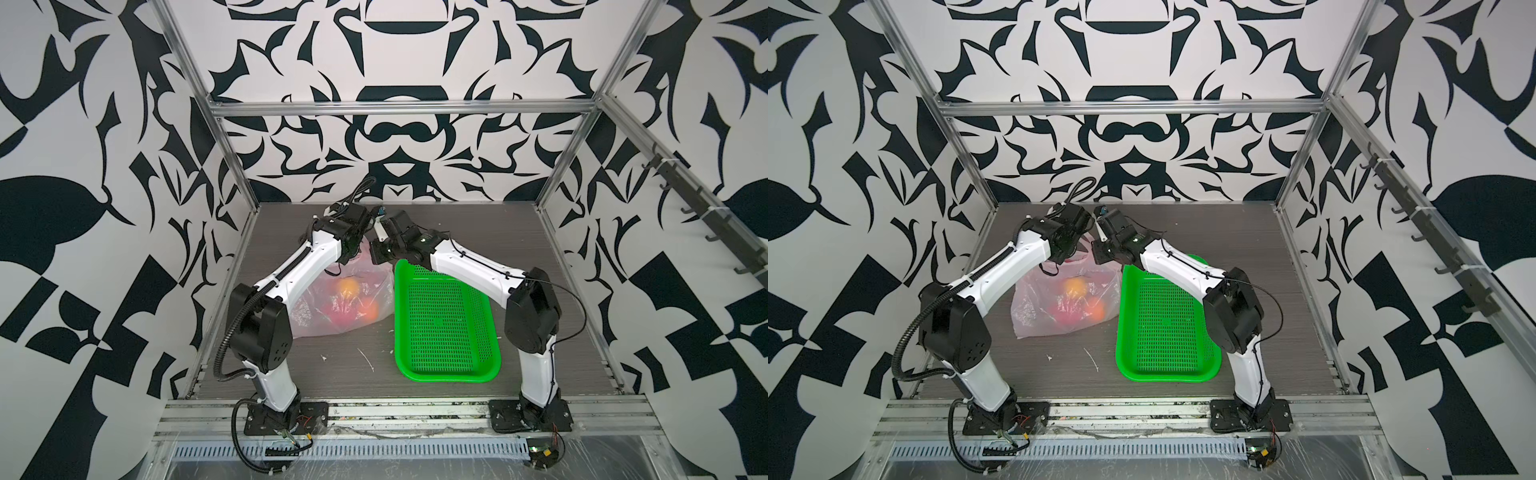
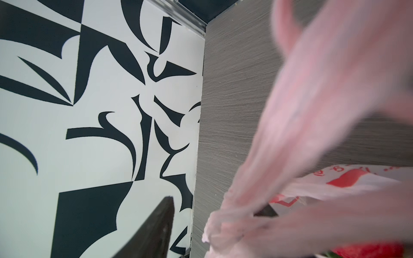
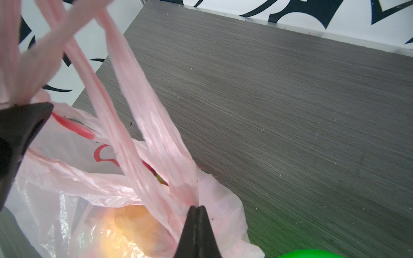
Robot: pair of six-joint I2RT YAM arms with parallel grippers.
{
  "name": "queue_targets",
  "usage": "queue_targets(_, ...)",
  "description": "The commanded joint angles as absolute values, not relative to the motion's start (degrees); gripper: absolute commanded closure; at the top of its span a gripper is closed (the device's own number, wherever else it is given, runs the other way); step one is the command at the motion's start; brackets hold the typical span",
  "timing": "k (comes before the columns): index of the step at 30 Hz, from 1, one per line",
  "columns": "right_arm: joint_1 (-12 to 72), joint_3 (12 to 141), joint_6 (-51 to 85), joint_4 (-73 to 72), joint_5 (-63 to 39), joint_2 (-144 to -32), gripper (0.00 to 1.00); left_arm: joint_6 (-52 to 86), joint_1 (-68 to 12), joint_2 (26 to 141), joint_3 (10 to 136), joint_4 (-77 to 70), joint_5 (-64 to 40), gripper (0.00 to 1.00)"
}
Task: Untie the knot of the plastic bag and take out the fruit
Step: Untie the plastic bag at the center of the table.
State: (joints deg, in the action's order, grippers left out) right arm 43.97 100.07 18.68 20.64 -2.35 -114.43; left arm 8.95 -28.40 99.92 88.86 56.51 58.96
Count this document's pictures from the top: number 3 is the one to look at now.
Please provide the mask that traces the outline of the pink plastic bag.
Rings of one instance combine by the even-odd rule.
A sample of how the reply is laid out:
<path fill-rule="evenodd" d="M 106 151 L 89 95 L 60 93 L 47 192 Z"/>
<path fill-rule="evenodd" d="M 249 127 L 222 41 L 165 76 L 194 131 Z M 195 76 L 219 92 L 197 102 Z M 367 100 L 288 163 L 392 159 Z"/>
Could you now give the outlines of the pink plastic bag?
<path fill-rule="evenodd" d="M 108 1 L 37 1 L 50 26 L 22 53 L 20 1 L 1 2 L 1 110 L 49 102 L 53 111 L 27 149 L 4 206 L 46 258 L 101 258 L 109 208 L 146 207 L 175 241 L 191 206 L 205 206 L 223 258 L 262 258 L 237 195 L 196 165 L 149 84 Z M 133 139 L 75 34 L 91 20 L 105 32 L 119 88 L 143 136 Z"/>

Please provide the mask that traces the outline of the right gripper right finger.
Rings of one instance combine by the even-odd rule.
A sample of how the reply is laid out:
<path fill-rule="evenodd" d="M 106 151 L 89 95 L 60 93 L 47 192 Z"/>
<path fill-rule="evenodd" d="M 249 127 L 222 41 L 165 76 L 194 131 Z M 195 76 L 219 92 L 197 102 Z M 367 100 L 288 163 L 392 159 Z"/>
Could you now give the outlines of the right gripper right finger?
<path fill-rule="evenodd" d="M 197 221 L 197 257 L 222 258 L 205 206 L 200 206 Z"/>

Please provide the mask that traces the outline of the green plastic basket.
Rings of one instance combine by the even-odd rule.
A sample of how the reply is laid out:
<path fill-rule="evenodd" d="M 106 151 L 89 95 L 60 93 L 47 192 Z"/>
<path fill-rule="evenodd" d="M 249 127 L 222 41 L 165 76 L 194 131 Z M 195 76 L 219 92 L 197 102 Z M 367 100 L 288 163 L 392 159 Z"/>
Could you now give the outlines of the green plastic basket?
<path fill-rule="evenodd" d="M 335 253 L 318 250 L 318 249 L 302 249 L 296 250 L 285 255 L 280 256 L 280 258 L 343 258 Z"/>

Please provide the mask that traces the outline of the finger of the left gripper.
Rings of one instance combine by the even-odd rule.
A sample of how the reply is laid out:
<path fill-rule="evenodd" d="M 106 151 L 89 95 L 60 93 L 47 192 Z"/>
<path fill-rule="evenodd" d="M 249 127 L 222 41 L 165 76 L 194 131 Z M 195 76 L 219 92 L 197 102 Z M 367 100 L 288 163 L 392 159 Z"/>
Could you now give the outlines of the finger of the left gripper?
<path fill-rule="evenodd" d="M 1 110 L 1 208 L 27 149 L 51 116 L 53 108 L 52 103 L 44 102 Z"/>

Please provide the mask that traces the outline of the orange fruit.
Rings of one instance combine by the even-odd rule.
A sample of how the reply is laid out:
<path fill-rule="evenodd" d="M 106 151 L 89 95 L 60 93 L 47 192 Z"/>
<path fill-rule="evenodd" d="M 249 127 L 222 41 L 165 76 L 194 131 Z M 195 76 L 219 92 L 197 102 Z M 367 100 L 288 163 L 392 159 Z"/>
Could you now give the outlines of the orange fruit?
<path fill-rule="evenodd" d="M 166 258 L 175 246 L 168 230 L 144 206 L 109 208 L 100 227 L 102 258 Z"/>

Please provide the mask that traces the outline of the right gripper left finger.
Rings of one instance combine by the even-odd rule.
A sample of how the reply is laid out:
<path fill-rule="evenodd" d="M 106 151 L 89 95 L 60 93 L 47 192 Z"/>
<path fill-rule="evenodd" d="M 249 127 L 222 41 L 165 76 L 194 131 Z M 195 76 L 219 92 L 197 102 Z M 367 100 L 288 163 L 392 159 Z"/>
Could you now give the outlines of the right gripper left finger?
<path fill-rule="evenodd" d="M 197 258 L 197 229 L 199 209 L 191 206 L 180 236 L 174 258 Z"/>

